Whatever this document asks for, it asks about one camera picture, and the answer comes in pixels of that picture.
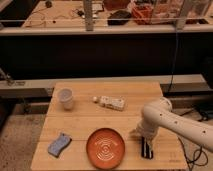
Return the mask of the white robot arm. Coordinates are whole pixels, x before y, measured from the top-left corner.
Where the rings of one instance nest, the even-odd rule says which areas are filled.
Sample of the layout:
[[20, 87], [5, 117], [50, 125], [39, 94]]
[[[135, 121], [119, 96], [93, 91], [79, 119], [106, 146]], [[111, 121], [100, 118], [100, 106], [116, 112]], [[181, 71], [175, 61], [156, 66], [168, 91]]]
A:
[[161, 97], [146, 103], [141, 114], [141, 121], [130, 132], [131, 137], [144, 137], [150, 142], [157, 135], [158, 128], [163, 127], [213, 153], [213, 126], [174, 114], [169, 99]]

